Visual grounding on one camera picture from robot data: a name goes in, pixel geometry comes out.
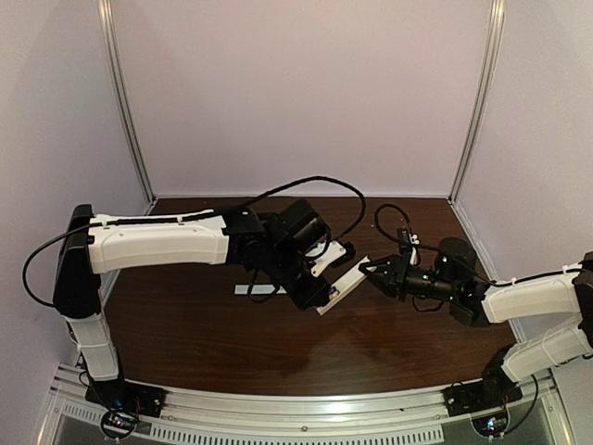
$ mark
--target white backdrop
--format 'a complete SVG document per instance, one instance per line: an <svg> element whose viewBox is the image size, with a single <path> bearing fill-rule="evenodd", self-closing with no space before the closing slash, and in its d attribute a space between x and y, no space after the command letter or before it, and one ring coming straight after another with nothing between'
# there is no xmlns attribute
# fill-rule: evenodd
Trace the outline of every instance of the white backdrop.
<svg viewBox="0 0 593 445"><path fill-rule="evenodd" d="M446 196L490 2L121 0L132 115L158 196L245 195L311 174ZM323 184L312 194L343 194Z"/></svg>
<svg viewBox="0 0 593 445"><path fill-rule="evenodd" d="M508 2L484 125L460 197L501 278L593 250L593 4ZM523 320L528 336L559 317ZM556 370L578 444L591 443L593 361Z"/></svg>
<svg viewBox="0 0 593 445"><path fill-rule="evenodd" d="M96 2L0 2L0 442L33 443L60 361L74 347L56 311L20 282L27 256L67 227L75 205L145 208L109 79ZM52 298L57 248L32 264Z"/></svg>

